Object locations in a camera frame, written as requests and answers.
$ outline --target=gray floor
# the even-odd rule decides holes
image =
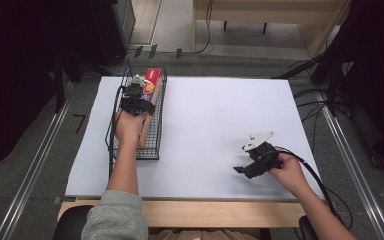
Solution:
[[[188,35],[190,34],[191,24],[188,22],[188,19],[190,19],[189,14],[191,14],[188,11],[190,2],[184,0],[163,1],[161,16],[154,37],[154,44],[158,44],[157,50],[173,51],[177,48],[182,48],[183,51],[190,50],[191,42],[190,35]],[[173,24],[170,18],[175,18],[178,21]],[[271,47],[248,47],[252,45],[241,47],[240,44],[243,43],[240,39],[229,40],[229,44],[220,44],[217,41],[223,41],[223,35],[226,33],[218,25],[219,23],[215,23],[213,25],[215,28],[211,32],[212,36],[217,36],[214,38],[215,42],[212,43],[212,52],[202,55],[185,54],[179,59],[174,54],[156,54],[155,57],[149,59],[147,53],[144,52],[138,58],[131,57],[131,62],[136,65],[163,65],[167,67],[169,75],[176,76],[268,78],[286,72],[296,60],[308,59],[302,43],[299,42],[299,35],[293,34],[295,31],[294,26],[269,24],[268,32],[264,35],[266,40],[264,44],[266,46],[274,44],[274,51],[269,51]],[[257,25],[252,26],[250,30],[257,29]],[[250,27],[236,23],[231,26],[232,32],[229,32],[229,34],[232,35],[234,35],[234,29],[236,28],[239,28],[238,31],[246,31]],[[276,32],[276,29],[279,30],[279,33],[285,31],[294,35],[289,36],[288,41],[283,40],[287,43],[286,47],[283,47],[278,41],[270,40],[271,34]],[[198,39],[198,43],[203,44],[206,41],[205,29],[200,28],[199,31],[201,37]],[[223,51],[226,50],[226,45],[232,46],[229,48],[230,52]],[[122,72],[124,66],[117,65],[112,69],[116,72]],[[299,74],[299,76],[303,79],[308,78],[306,72]],[[89,115],[99,79],[99,76],[90,73],[80,84],[75,86],[75,92],[66,117],[56,135],[54,144],[48,153],[46,162],[15,226],[11,239],[52,238],[60,207],[58,201],[55,201],[55,197],[62,197],[64,194],[71,164],[74,161],[87,124],[86,121],[81,126],[80,131],[76,133],[80,119],[74,117],[73,114]],[[291,86],[294,92],[311,87],[308,83],[301,81],[294,81]],[[297,99],[297,103],[313,101],[314,99],[314,94],[308,94]],[[51,100],[25,132],[11,155],[0,162],[0,225],[30,163],[34,159],[47,127],[54,117],[54,106],[55,100]],[[299,111],[302,116],[305,116],[310,109],[311,107],[308,106],[299,108]],[[338,115],[337,120],[347,136],[359,166],[374,193],[374,197],[384,212],[384,171],[372,166],[371,156],[353,122],[342,114]],[[314,118],[304,122],[310,144],[312,143],[313,126]],[[379,239],[368,217],[366,206],[363,205],[360,195],[356,191],[351,175],[344,164],[343,157],[323,116],[319,117],[317,123],[314,156],[323,182],[341,196],[351,209],[354,221],[351,231],[359,239]],[[350,223],[350,215],[345,210],[344,205],[336,197],[332,198],[338,202],[338,211],[344,216],[346,223]],[[271,232],[273,239],[297,239],[292,229],[271,229]]]

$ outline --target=white paper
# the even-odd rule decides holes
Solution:
[[[66,196],[101,196],[108,183],[105,135],[122,78],[103,77]],[[248,179],[233,167],[252,162],[242,150],[250,134],[304,158],[318,174],[286,80],[168,77],[160,160],[138,160],[142,197],[287,200],[268,173]],[[304,169],[310,186],[323,198]]]

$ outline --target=black cable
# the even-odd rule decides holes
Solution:
[[[300,63],[300,62],[306,62],[306,61],[308,61],[308,60],[298,60],[298,61],[296,61],[296,62],[293,62],[291,65],[289,65],[289,71],[291,71],[292,66],[294,66],[295,64]],[[311,78],[312,74],[308,71],[308,68],[306,68],[305,71],[307,72],[308,77]]]
[[[301,122],[304,122],[304,121],[306,121],[307,119],[309,119],[309,118],[315,116],[317,113],[314,113],[314,114],[311,114],[311,113],[312,113],[313,111],[315,111],[316,109],[318,109],[318,108],[320,108],[320,107],[324,107],[324,106],[326,106],[326,105],[325,105],[325,104],[319,104],[319,105],[317,105],[316,107],[314,107],[313,109],[311,109],[311,110],[308,112],[307,116],[305,116],[303,119],[301,119]]]
[[[299,104],[297,105],[297,108],[299,107],[303,107],[303,106],[307,106],[307,105],[311,105],[311,104],[315,104],[315,103],[326,103],[326,101],[314,101],[314,102],[306,102],[306,103],[302,103],[302,104]]]
[[[124,74],[126,74],[127,72],[130,72],[130,77],[133,78],[133,72],[131,71],[132,67],[130,66],[130,61],[128,58],[126,59],[126,63],[128,68],[127,68],[127,71],[124,72]]]
[[[353,217],[353,215],[352,215],[352,212],[351,212],[351,209],[349,208],[349,206],[348,206],[348,204],[345,202],[345,200],[344,199],[342,199],[337,193],[335,193],[332,189],[330,189],[330,188],[328,188],[328,187],[326,187],[326,186],[324,186],[329,192],[331,192],[333,195],[335,195],[338,199],[339,199],[339,201],[341,201],[343,204],[344,204],[344,206],[345,206],[345,208],[347,209],[347,211],[348,211],[348,213],[350,214],[350,224],[349,224],[349,226],[345,226],[348,230],[350,230],[351,228],[352,228],[352,226],[353,226],[353,224],[354,224],[354,217]]]
[[[115,63],[113,63],[113,64],[112,64],[111,66],[109,66],[109,67],[114,67],[115,65],[119,64],[120,61],[123,59],[123,57],[121,57],[121,56],[116,56],[115,58],[116,58]]]
[[[310,92],[326,92],[327,90],[325,89],[318,89],[318,88],[310,88],[310,89],[305,89],[305,90],[302,90],[302,91],[299,91],[297,93],[295,93],[293,96],[294,98],[298,98],[298,97],[301,97],[302,95],[306,94],[306,93],[310,93]]]
[[[323,110],[323,107],[321,107],[316,114],[316,119],[314,120],[314,126],[313,126],[313,141],[311,143],[311,152],[314,154],[314,149],[316,148],[316,126],[317,126],[317,119],[319,118],[319,114]]]
[[[120,96],[120,92],[121,90],[123,89],[123,85],[120,84],[120,86],[118,87],[117,89],[117,94],[115,96],[115,101],[114,101],[114,107],[113,107],[113,111],[112,111],[112,114],[111,114],[111,128],[109,129],[110,131],[110,141],[109,141],[109,144],[108,144],[108,151],[111,152],[110,154],[110,158],[109,158],[109,172],[108,172],[108,176],[111,176],[111,173],[112,173],[112,166],[114,164],[114,161],[113,161],[113,157],[114,157],[114,135],[115,135],[115,132],[116,132],[116,126],[117,126],[117,123],[118,123],[118,120],[120,119],[120,115],[118,115],[117,119],[115,120],[115,113],[117,111],[117,106],[118,106],[118,98]]]
[[[288,149],[286,148],[282,148],[280,147],[281,149],[283,149],[283,151],[277,151],[278,153],[284,153],[284,154],[288,154],[296,159],[298,159],[299,162],[301,162],[301,164],[307,169],[307,171],[313,176],[313,178],[316,180],[317,184],[319,185],[320,187],[320,190],[322,191],[323,193],[323,196],[326,198],[326,203],[331,211],[331,213],[336,217],[338,218],[338,220],[345,226],[344,222],[342,221],[341,217],[339,216],[339,214],[335,211],[335,208],[333,207],[333,203],[332,203],[332,200],[330,199],[330,196],[329,194],[327,193],[326,191],[326,188],[325,186],[323,185],[321,179],[319,178],[319,176],[317,176],[316,172],[314,172],[313,168],[304,160],[302,159],[301,157],[299,157],[298,155],[294,154],[293,152],[289,151]]]
[[[210,23],[211,23],[212,12],[213,12],[213,0],[210,0],[207,6],[207,15],[205,16],[205,23],[207,24],[207,33],[208,33],[207,43],[205,44],[203,49],[201,49],[198,52],[195,52],[196,54],[202,53],[210,44],[210,41],[211,41]]]

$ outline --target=black handheld controller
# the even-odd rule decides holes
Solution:
[[[124,111],[138,116],[143,112],[153,115],[155,105],[143,98],[143,80],[139,76],[134,77],[126,87],[123,87],[123,96],[120,99],[120,107]]]
[[[268,142],[264,142],[258,147],[246,152],[249,153],[249,157],[254,160],[254,162],[246,167],[233,167],[233,169],[238,173],[244,173],[249,179],[263,175],[273,167],[282,167],[278,161],[279,153]]]

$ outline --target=wire basket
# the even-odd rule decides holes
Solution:
[[[113,113],[120,111],[120,100],[124,97],[125,93],[122,91],[123,86],[127,86],[127,83],[137,74],[144,77],[149,68],[161,69],[161,88],[158,92],[157,101],[155,103],[155,112],[152,115],[151,124],[149,127],[148,135],[146,136],[145,145],[143,148],[136,149],[136,159],[139,160],[158,160],[160,144],[161,144],[161,132],[162,132],[162,111],[164,95],[167,83],[167,72],[165,67],[162,66],[132,66],[127,65],[124,71],[121,85],[117,90],[117,94],[114,100]],[[111,175],[112,168],[118,153],[118,139],[115,136],[115,122],[112,121],[114,117],[111,117],[108,126],[108,131],[105,137],[105,142],[109,151],[109,173]]]

